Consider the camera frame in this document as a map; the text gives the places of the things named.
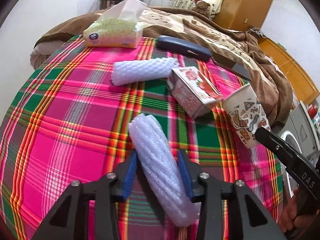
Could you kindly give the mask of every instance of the red and white box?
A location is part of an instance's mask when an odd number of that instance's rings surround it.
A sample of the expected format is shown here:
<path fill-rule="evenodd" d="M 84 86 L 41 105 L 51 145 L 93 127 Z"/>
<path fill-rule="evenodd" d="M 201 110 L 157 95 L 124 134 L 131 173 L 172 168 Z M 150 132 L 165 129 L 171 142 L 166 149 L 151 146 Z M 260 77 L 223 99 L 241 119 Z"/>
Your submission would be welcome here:
<path fill-rule="evenodd" d="M 223 99 L 196 67 L 173 68 L 167 83 L 174 98 L 191 118 L 210 112 Z"/>

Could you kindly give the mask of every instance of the plaid tablecloth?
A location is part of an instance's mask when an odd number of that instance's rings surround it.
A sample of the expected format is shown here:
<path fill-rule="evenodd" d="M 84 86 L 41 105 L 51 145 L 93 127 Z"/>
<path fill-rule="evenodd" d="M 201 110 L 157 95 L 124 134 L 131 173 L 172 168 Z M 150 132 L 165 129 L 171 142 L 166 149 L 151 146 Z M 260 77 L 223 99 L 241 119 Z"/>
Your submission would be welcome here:
<path fill-rule="evenodd" d="M 133 148 L 127 124 L 140 113 L 153 114 L 172 153 L 187 150 L 192 161 L 217 179 L 243 179 L 277 220 L 282 198 L 280 165 L 263 146 L 247 150 L 233 132 L 221 105 L 212 117 L 189 118 L 166 90 L 166 80 L 115 87 L 113 63 L 163 56 L 181 66 L 197 66 L 228 96 L 243 83 L 212 61 L 204 63 L 159 51 L 143 38 L 137 49 L 86 48 L 72 38 L 36 70 L 20 89 L 0 128 L 0 210 L 18 239 L 31 239 L 37 226 L 74 179 L 83 183 L 112 171 Z M 138 174 L 126 203 L 117 206 L 122 240 L 195 239 L 197 223 L 175 228 Z M 228 238 L 223 207 L 224 238 Z M 89 239 L 94 239 L 90 204 Z"/>

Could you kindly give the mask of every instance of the paper cup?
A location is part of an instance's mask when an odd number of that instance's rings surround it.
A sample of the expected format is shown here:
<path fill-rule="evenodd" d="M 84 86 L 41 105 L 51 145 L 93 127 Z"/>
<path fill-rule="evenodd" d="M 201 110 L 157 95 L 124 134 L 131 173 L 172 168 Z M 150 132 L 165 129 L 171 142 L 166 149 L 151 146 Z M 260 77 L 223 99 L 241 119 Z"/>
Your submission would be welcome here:
<path fill-rule="evenodd" d="M 254 136 L 259 127 L 271 130 L 262 105 L 250 84 L 227 97 L 223 108 L 229 114 L 237 135 L 248 149 L 259 144 Z"/>

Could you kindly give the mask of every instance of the wooden cabinet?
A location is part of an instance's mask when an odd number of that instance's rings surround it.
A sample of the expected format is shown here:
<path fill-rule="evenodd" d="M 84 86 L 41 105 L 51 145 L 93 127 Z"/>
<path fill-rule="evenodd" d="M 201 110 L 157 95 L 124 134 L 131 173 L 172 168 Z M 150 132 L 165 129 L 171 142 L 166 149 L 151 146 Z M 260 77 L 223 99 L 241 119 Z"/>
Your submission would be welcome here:
<path fill-rule="evenodd" d="M 223 28 L 237 31 L 260 28 L 271 3 L 272 0 L 223 0 L 221 11 L 213 21 Z"/>
<path fill-rule="evenodd" d="M 320 92 L 312 79 L 285 50 L 269 38 L 259 39 L 258 44 L 264 54 L 272 58 L 290 81 L 298 100 L 309 105 L 319 96 Z"/>

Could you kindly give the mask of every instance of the silver bolt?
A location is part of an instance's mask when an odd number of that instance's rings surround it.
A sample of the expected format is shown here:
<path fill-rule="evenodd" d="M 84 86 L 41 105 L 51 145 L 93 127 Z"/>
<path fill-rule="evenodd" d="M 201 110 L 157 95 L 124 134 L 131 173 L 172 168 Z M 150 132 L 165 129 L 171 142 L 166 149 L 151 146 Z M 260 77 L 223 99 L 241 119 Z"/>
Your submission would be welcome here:
<path fill-rule="evenodd" d="M 243 186 L 245 185 L 244 181 L 241 180 L 241 179 L 237 179 L 237 180 L 235 181 L 235 184 L 236 184 L 237 186 L 239 186 L 239 187 L 243 187 Z"/>
<path fill-rule="evenodd" d="M 106 176 L 108 179 L 114 179 L 117 175 L 114 172 L 109 172 Z"/>
<path fill-rule="evenodd" d="M 200 178 L 202 178 L 202 179 L 207 179 L 209 177 L 210 177 L 209 173 L 206 173 L 206 172 L 201 172 L 200 173 Z"/>
<path fill-rule="evenodd" d="M 74 181 L 71 182 L 71 186 L 73 186 L 73 187 L 77 187 L 79 185 L 80 185 L 80 181 L 79 180 L 74 180 Z"/>

